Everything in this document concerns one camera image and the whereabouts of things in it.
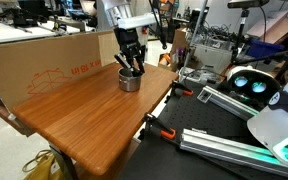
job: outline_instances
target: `wooden table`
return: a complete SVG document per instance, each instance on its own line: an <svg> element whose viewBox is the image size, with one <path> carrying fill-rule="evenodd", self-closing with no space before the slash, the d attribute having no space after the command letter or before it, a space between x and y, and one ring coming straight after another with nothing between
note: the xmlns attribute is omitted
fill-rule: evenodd
<svg viewBox="0 0 288 180"><path fill-rule="evenodd" d="M119 64L16 106L14 114L95 175L104 174L178 75L145 65L139 91L119 89Z"/></svg>

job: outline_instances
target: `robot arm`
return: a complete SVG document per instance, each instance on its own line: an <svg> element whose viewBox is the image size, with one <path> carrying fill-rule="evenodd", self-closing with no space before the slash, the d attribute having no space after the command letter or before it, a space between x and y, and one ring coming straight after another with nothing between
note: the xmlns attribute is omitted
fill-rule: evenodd
<svg viewBox="0 0 288 180"><path fill-rule="evenodd" d="M124 67L132 71L134 77L145 73L144 59L146 46L138 41L136 27L143 27L156 22L156 15L145 14L133 17L130 0L102 0L108 22L112 28L120 52L115 59Z"/></svg>

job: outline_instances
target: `stainless steel cup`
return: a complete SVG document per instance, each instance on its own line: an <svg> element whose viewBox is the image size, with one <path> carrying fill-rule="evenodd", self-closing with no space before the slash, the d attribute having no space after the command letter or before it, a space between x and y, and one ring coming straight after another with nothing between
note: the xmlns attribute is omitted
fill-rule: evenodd
<svg viewBox="0 0 288 180"><path fill-rule="evenodd" d="M133 77L131 70L122 68L118 71L120 88L124 91L132 92L140 89L141 77Z"/></svg>

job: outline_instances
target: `yellow bag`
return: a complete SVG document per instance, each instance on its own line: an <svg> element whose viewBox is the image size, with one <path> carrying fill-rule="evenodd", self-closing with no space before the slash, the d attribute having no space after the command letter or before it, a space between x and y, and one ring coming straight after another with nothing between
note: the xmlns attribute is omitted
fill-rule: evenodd
<svg viewBox="0 0 288 180"><path fill-rule="evenodd" d="M37 165L28 169L28 165L32 162L36 162ZM42 150L36 157L26 163L23 168L23 172L30 172L25 177L25 180L64 180L63 173L60 169L60 166L55 160L54 155L51 150Z"/></svg>

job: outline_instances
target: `floor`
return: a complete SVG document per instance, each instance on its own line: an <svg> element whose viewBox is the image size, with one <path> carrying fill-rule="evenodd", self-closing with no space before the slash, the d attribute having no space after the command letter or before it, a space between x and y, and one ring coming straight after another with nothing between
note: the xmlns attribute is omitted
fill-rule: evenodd
<svg viewBox="0 0 288 180"><path fill-rule="evenodd" d="M149 41L147 63L157 66L159 55L169 52L170 49L171 44L163 50L159 41ZM164 103L161 103L153 112L155 116L163 109L163 105ZM23 165L34 158L40 150L48 148L47 141L38 134L27 138L0 118L0 180L23 179L26 176L26 173L22 172Z"/></svg>

